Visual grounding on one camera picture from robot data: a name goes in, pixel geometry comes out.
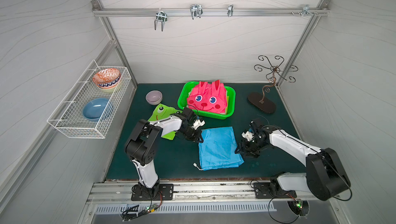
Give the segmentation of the blue raincoat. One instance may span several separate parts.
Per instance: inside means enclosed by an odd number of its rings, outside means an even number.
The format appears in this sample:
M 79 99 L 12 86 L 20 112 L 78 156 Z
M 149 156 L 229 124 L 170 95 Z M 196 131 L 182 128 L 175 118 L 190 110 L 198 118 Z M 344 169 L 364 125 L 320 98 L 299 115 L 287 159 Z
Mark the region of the blue raincoat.
M 240 154 L 235 153 L 237 142 L 233 127 L 204 129 L 203 143 L 199 144 L 200 169 L 236 168 L 244 163 Z

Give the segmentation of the pink bunny raincoat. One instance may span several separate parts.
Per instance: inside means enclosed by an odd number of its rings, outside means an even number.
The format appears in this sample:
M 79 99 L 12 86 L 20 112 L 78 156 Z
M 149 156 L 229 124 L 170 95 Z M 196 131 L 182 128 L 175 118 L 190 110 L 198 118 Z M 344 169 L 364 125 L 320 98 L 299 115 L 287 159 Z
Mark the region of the pink bunny raincoat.
M 224 84 L 220 81 L 212 83 L 200 81 L 187 98 L 187 107 L 215 114 L 225 114 L 228 103 Z

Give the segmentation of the green frog raincoat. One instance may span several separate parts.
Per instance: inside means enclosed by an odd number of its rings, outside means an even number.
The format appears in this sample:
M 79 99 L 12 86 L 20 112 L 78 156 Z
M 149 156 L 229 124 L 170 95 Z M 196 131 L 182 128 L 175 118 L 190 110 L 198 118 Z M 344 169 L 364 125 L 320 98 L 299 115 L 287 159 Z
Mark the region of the green frog raincoat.
M 151 124 L 163 129 L 162 138 L 173 140 L 182 125 L 182 120 L 176 116 L 177 110 L 164 104 L 159 104 L 153 111 L 152 116 L 148 119 Z

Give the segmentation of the green plastic basket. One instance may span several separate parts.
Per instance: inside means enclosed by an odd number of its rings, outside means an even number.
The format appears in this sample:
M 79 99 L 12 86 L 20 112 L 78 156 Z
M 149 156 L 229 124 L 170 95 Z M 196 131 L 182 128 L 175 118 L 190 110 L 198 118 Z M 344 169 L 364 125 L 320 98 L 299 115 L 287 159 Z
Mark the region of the green plastic basket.
M 181 94 L 178 99 L 178 107 L 180 109 L 183 109 L 187 107 L 187 98 L 189 97 L 191 90 L 198 85 L 199 82 L 197 81 L 190 81 L 186 83 L 181 91 Z M 215 113 L 210 113 L 210 112 L 205 112 L 205 111 L 197 111 L 194 109 L 191 109 L 195 114 L 199 116 L 204 116 L 204 117 L 211 117 L 211 118 L 216 118 L 219 120 L 224 120 L 234 114 L 235 111 L 235 100 L 236 100 L 236 92 L 233 88 L 225 86 L 226 93 L 227 93 L 227 103 L 228 107 L 226 110 L 225 114 L 215 114 Z

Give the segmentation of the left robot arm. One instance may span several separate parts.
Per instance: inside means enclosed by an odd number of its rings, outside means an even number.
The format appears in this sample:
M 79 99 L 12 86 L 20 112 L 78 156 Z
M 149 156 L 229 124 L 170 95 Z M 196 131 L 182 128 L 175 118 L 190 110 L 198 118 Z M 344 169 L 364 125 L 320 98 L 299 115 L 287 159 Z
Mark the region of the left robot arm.
M 154 158 L 162 136 L 176 132 L 188 141 L 202 143 L 204 140 L 201 127 L 204 124 L 189 108 L 157 121 L 140 120 L 125 144 L 125 153 L 135 165 L 139 176 L 138 186 L 147 190 L 152 197 L 159 191 L 160 182 L 155 171 Z

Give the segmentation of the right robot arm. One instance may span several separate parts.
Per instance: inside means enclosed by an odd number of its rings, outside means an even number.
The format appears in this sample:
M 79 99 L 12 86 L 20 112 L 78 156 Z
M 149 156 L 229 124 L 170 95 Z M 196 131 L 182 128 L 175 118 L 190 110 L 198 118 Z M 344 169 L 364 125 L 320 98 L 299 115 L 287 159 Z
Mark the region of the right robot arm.
M 273 197 L 293 198 L 295 192 L 306 192 L 327 201 L 352 190 L 335 150 L 307 144 L 280 127 L 263 125 L 260 119 L 250 122 L 249 129 L 242 133 L 242 140 L 237 143 L 235 153 L 258 158 L 269 148 L 279 148 L 305 166 L 304 173 L 281 172 L 271 177 L 269 193 Z

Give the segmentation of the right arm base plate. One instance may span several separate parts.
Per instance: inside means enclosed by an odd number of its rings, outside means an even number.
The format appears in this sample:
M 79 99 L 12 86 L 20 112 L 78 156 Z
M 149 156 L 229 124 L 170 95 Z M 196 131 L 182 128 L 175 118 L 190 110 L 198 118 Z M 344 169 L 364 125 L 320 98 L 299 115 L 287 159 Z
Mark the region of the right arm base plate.
M 254 190 L 256 199 L 288 199 L 297 198 L 295 191 L 283 190 L 278 183 L 275 182 L 253 182 L 251 188 Z

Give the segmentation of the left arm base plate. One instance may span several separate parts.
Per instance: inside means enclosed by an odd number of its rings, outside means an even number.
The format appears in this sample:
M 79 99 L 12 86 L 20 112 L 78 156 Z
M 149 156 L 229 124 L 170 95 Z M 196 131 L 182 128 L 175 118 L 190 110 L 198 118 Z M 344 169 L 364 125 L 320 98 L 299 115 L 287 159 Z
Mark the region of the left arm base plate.
M 131 201 L 169 201 L 173 199 L 174 184 L 156 183 L 153 188 L 146 188 L 138 183 L 132 187 Z

